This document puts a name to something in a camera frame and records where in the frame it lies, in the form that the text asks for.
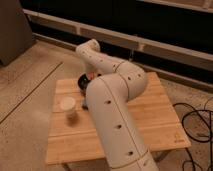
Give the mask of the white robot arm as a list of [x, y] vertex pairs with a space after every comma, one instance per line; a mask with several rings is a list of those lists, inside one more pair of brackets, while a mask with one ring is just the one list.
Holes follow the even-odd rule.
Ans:
[[86, 65], [78, 86], [86, 96], [110, 170], [159, 171], [126, 106], [145, 91], [145, 71], [101, 53], [94, 39], [78, 45], [76, 53]]

